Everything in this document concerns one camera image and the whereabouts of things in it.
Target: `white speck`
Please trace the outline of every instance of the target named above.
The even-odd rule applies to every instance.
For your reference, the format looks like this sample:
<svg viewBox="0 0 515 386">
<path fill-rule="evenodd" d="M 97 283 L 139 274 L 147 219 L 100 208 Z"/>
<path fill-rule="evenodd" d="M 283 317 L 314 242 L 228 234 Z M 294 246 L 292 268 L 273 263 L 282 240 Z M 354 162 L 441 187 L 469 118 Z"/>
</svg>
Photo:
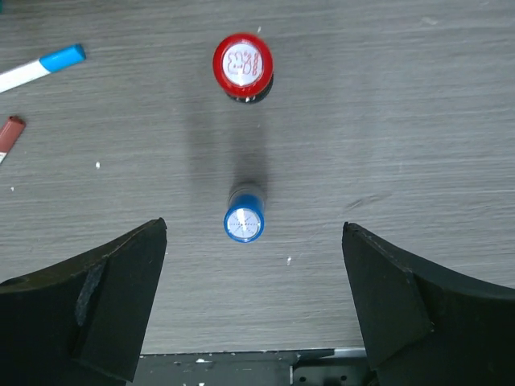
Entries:
<svg viewBox="0 0 515 386">
<path fill-rule="evenodd" d="M 431 26 L 435 26 L 438 24 L 438 20 L 434 20 L 433 18 L 422 18 L 424 23 L 430 24 Z"/>
</svg>

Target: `metal bracket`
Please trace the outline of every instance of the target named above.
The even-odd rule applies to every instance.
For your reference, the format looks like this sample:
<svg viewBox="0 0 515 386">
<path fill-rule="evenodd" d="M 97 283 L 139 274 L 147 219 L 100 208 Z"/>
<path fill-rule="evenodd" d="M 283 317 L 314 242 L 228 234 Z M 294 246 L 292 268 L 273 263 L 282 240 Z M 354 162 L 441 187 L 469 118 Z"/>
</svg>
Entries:
<svg viewBox="0 0 515 386">
<path fill-rule="evenodd" d="M 363 348 L 142 355 L 135 386 L 367 386 Z"/>
</svg>

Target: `blue marker cap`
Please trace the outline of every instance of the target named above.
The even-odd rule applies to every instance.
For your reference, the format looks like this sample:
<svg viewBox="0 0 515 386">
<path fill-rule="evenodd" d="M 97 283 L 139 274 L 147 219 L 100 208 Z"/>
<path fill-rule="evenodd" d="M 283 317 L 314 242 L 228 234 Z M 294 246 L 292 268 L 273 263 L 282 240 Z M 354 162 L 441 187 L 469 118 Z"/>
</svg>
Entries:
<svg viewBox="0 0 515 386">
<path fill-rule="evenodd" d="M 74 44 L 60 51 L 39 58 L 39 62 L 49 72 L 58 72 L 86 59 L 84 48 L 80 44 Z"/>
</svg>

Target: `wood grain surface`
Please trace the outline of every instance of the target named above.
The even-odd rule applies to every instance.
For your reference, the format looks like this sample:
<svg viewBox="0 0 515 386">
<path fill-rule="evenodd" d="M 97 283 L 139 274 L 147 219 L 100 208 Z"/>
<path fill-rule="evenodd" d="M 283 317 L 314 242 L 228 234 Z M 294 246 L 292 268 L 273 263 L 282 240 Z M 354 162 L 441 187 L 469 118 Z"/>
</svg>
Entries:
<svg viewBox="0 0 515 386">
<path fill-rule="evenodd" d="M 212 53 L 258 29 L 274 87 L 238 104 Z M 345 220 L 515 286 L 514 34 L 511 0 L 6 1 L 0 70 L 89 58 L 0 95 L 28 122 L 0 170 L 0 280 L 162 216 L 158 353 L 361 345 Z M 222 220 L 246 179 L 266 230 L 239 245 Z"/>
</svg>

